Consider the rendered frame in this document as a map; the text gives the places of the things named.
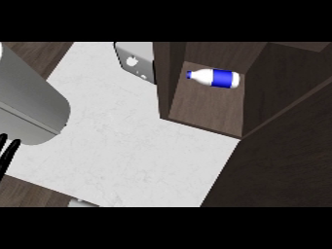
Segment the dark wooden cabinet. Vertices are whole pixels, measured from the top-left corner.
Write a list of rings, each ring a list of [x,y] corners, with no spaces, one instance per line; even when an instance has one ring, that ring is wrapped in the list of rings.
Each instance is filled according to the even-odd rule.
[[[238,139],[332,83],[332,42],[156,42],[160,118]],[[190,70],[241,74],[237,89],[206,87]]]

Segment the white blue-labelled water bottle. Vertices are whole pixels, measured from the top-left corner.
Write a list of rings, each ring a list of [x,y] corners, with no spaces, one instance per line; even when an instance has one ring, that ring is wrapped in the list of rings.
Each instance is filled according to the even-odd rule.
[[[231,70],[200,69],[187,72],[187,79],[215,88],[235,89],[240,86],[241,75]]]

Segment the dark wooden cabinet door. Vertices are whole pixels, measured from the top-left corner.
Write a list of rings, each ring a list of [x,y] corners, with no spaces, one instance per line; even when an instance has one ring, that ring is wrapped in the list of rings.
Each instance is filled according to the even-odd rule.
[[[202,205],[332,206],[332,83],[240,142]]]

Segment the grey rounded appliance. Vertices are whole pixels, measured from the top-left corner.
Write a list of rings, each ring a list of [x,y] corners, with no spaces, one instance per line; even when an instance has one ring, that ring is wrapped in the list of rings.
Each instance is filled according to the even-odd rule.
[[[61,134],[70,115],[69,99],[0,43],[0,133],[42,144]]]

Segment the small pale grey object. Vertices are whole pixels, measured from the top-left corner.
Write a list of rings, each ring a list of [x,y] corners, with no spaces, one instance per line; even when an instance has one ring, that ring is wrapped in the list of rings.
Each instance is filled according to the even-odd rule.
[[[69,207],[98,207],[97,204],[89,203],[85,200],[79,200],[79,199],[72,199],[70,203],[69,203]]]

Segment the grey metal panel with holes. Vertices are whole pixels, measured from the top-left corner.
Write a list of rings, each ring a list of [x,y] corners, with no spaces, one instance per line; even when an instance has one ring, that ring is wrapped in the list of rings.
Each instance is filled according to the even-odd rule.
[[[153,43],[116,42],[114,50],[123,69],[154,84]]]

